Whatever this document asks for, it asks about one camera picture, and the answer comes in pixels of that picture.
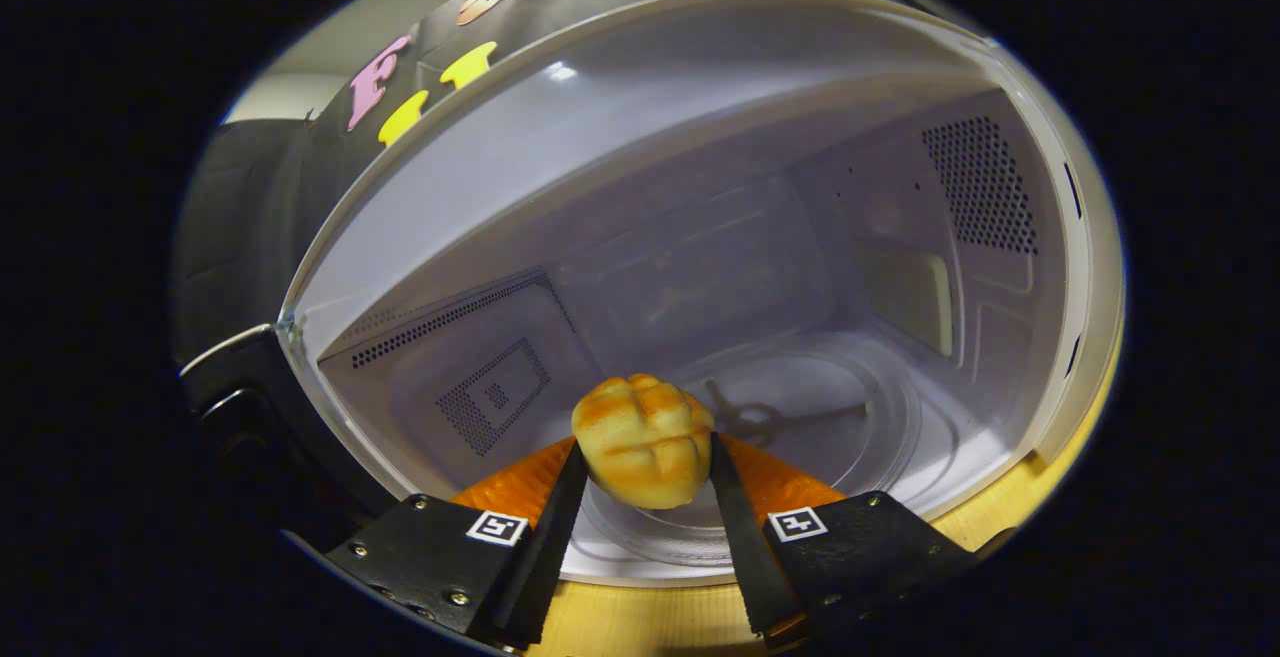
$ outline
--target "perforated panel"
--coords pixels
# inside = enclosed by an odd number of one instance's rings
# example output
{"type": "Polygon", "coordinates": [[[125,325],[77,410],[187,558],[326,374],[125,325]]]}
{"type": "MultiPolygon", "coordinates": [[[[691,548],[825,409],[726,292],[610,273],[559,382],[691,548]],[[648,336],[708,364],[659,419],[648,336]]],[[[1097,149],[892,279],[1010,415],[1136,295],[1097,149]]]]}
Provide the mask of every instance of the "perforated panel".
{"type": "MultiPolygon", "coordinates": [[[[449,424],[453,425],[453,429],[458,430],[458,434],[461,434],[463,439],[467,441],[467,444],[472,451],[475,451],[476,456],[484,457],[485,452],[488,452],[489,448],[498,442],[498,438],[507,432],[507,428],[515,424],[515,421],[525,414],[526,407],[529,407],[534,398],[536,398],[543,388],[550,384],[550,382],[552,379],[547,374],[547,369],[534,352],[534,348],[529,346],[529,341],[520,338],[518,342],[490,360],[485,366],[476,370],[475,374],[444,393],[443,397],[435,401],[435,406],[440,407],[440,411],[444,412],[449,424]],[[477,405],[475,398],[472,398],[470,391],[474,384],[493,374],[493,371],[508,359],[518,360],[520,357],[515,356],[517,352],[521,352],[521,356],[527,360],[527,366],[532,369],[535,375],[535,383],[529,385],[531,388],[527,391],[526,397],[521,401],[521,403],[507,414],[502,423],[495,425],[493,420],[489,420],[489,416],[485,415],[486,410],[481,407],[481,405],[477,405]]],[[[484,391],[484,394],[492,402],[492,405],[488,406],[488,411],[493,411],[493,409],[502,410],[509,402],[502,387],[497,382],[490,382],[489,387],[484,391]]]]}
{"type": "MultiPolygon", "coordinates": [[[[430,334],[430,333],[433,333],[433,332],[443,328],[444,325],[452,323],[453,320],[458,320],[458,319],[462,319],[462,318],[465,318],[467,315],[471,315],[474,312],[479,312],[480,310],[484,310],[485,307],[493,305],[494,302],[498,302],[499,300],[503,300],[506,297],[511,297],[512,295],[520,292],[521,289],[524,289],[526,287],[534,287],[534,286],[541,287],[543,289],[547,289],[548,292],[550,292],[552,297],[556,300],[556,305],[561,310],[561,314],[564,316],[564,321],[568,323],[568,328],[576,333],[577,328],[573,327],[573,320],[570,319],[568,311],[564,310],[564,304],[561,302],[559,295],[556,292],[556,288],[552,287],[550,279],[548,279],[545,274],[539,274],[536,277],[531,277],[531,278],[525,279],[522,282],[517,282],[516,284],[512,284],[511,287],[506,287],[503,289],[499,289],[497,292],[492,292],[492,293],[485,295],[483,297],[476,297],[476,300],[474,300],[474,301],[466,302],[465,305],[460,305],[457,307],[453,307],[452,310],[444,311],[443,314],[435,315],[434,318],[431,318],[431,319],[429,319],[429,320],[426,320],[424,323],[420,323],[417,325],[412,325],[411,328],[408,328],[408,329],[406,329],[403,332],[399,332],[397,334],[393,334],[392,337],[388,337],[387,339],[384,339],[384,341],[381,341],[379,343],[375,343],[371,347],[366,347],[365,350],[361,350],[361,351],[351,355],[351,369],[358,370],[361,366],[365,366],[365,365],[370,364],[371,361],[378,360],[379,357],[389,355],[389,353],[399,350],[401,347],[406,346],[407,343],[411,343],[411,342],[413,342],[413,341],[424,337],[425,334],[430,334]]],[[[361,329],[361,330],[364,330],[364,329],[371,329],[376,324],[381,324],[383,321],[387,321],[387,320],[393,319],[393,318],[394,319],[399,319],[399,318],[403,318],[403,316],[406,316],[408,314],[412,314],[412,312],[406,312],[404,315],[398,315],[397,314],[397,315],[392,315],[390,318],[388,318],[388,315],[385,315],[384,312],[379,312],[379,314],[371,315],[371,316],[376,318],[372,323],[369,323],[365,327],[361,327],[358,329],[361,329]]],[[[365,320],[360,320],[360,323],[357,323],[357,325],[361,324],[361,323],[364,323],[364,321],[365,320]]]]}
{"type": "Polygon", "coordinates": [[[924,129],[920,140],[942,179],[957,239],[1038,255],[1030,199],[995,120],[955,120],[924,129]]]}

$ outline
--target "white wall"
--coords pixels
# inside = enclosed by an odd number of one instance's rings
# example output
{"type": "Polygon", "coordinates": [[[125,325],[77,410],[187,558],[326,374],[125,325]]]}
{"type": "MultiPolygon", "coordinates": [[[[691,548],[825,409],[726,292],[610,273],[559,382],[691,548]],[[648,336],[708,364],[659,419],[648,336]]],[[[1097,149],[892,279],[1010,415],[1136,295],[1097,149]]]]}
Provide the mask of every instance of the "white wall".
{"type": "Polygon", "coordinates": [[[247,119],[302,119],[311,113],[315,119],[346,87],[347,76],[339,74],[265,74],[247,88],[223,118],[223,124],[247,119]]]}

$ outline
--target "baked bun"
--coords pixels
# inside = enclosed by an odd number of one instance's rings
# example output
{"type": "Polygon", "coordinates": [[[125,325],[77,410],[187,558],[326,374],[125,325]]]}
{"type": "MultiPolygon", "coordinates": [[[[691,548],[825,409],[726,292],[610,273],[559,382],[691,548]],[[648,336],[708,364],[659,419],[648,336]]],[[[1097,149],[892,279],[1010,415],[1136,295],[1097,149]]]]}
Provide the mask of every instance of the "baked bun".
{"type": "Polygon", "coordinates": [[[604,380],[573,407],[572,425],[591,478],[625,505],[687,505],[710,473],[712,414],[653,375],[604,380]]]}

